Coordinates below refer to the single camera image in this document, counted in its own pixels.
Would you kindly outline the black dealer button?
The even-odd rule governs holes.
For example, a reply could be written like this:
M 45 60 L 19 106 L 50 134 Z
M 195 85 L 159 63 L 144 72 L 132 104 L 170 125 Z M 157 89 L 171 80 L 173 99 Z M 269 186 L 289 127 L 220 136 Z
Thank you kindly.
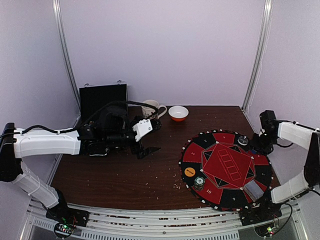
M 237 142 L 242 145 L 242 146 L 246 146 L 249 144 L 249 139 L 247 136 L 241 135 L 238 139 Z

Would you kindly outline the orange big blind button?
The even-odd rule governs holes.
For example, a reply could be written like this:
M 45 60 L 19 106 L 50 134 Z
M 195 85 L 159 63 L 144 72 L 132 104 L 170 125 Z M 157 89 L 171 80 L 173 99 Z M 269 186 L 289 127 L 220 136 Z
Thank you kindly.
M 196 174 L 196 170 L 193 167 L 187 167 L 184 169 L 184 175 L 191 178 Z

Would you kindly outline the stack of poker chips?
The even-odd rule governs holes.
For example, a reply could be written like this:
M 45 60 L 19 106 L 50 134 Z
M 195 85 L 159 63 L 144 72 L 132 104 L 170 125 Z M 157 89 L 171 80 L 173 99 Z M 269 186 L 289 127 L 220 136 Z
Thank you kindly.
M 205 186 L 205 178 L 202 176 L 197 176 L 194 179 L 194 184 L 193 187 L 196 191 L 202 191 L 204 189 Z

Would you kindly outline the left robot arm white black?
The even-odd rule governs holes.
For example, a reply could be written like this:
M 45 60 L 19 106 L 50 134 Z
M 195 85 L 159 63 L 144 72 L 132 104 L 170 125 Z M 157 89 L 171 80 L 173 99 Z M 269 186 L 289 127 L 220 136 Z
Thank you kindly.
M 63 193 L 44 183 L 23 158 L 59 154 L 104 157 L 111 150 L 130 148 L 142 159 L 158 151 L 141 143 L 144 136 L 161 128 L 161 121 L 154 118 L 158 112 L 148 103 L 115 100 L 73 128 L 54 130 L 33 125 L 22 129 L 9 122 L 0 136 L 0 180 L 17 185 L 36 198 L 51 218 L 74 227 L 79 218 L 68 207 Z

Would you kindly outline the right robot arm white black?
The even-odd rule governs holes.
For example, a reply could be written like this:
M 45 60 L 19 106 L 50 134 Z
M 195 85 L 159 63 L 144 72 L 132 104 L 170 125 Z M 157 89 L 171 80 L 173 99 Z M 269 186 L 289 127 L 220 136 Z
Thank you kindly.
M 271 158 L 280 182 L 264 194 L 253 190 L 259 201 L 253 215 L 266 221 L 320 184 L 320 129 L 279 119 L 273 110 L 261 112 L 259 120 L 260 131 L 253 135 L 251 147 Z

